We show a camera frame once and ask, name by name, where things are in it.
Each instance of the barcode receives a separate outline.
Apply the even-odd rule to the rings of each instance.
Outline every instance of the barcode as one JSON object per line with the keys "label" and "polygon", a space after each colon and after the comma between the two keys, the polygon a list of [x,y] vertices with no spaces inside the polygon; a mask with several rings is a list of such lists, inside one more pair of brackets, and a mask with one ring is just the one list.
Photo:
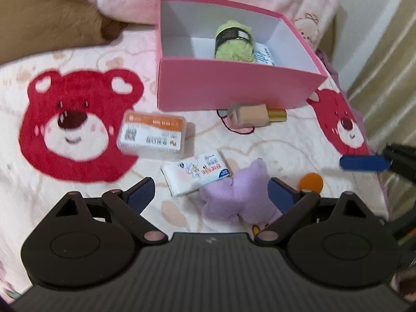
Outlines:
{"label": "barcode", "polygon": [[167,137],[157,137],[157,136],[147,136],[146,137],[146,143],[157,145],[157,146],[161,146],[161,145],[167,146],[168,138]]}
{"label": "barcode", "polygon": [[137,129],[128,128],[126,134],[124,135],[125,140],[136,140]]}

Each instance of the orange label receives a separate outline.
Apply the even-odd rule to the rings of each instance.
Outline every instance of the orange label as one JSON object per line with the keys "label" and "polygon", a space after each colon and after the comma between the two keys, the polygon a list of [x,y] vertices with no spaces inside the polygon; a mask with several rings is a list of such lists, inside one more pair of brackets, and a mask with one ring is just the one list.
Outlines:
{"label": "orange label", "polygon": [[153,114],[142,114],[129,111],[124,115],[125,123],[145,124],[167,131],[182,131],[183,121],[176,117],[159,116]]}

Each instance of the orange round piece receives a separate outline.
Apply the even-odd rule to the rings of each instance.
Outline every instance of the orange round piece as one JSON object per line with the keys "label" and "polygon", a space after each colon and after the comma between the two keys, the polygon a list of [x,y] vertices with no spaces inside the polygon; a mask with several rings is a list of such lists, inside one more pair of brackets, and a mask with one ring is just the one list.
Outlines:
{"label": "orange round piece", "polygon": [[316,193],[321,193],[324,187],[324,180],[317,173],[307,173],[299,181],[298,190],[311,190]]}

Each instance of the purple plush toy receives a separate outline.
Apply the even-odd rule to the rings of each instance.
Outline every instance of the purple plush toy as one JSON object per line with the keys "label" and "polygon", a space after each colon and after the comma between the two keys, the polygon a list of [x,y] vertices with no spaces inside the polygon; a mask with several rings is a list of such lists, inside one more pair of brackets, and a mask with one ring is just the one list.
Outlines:
{"label": "purple plush toy", "polygon": [[249,224],[271,223],[282,213],[269,199],[266,163],[261,158],[240,169],[233,178],[223,178],[199,190],[206,204],[203,215],[211,220],[238,221]]}

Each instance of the bear nose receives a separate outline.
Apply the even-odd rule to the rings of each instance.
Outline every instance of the bear nose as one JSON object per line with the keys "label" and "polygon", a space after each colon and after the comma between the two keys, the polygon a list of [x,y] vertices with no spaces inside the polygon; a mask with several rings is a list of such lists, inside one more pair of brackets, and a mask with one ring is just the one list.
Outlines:
{"label": "bear nose", "polygon": [[352,121],[350,119],[341,119],[341,124],[345,130],[352,130]]}
{"label": "bear nose", "polygon": [[87,120],[87,117],[84,111],[62,111],[58,117],[58,126],[64,130],[77,129]]}

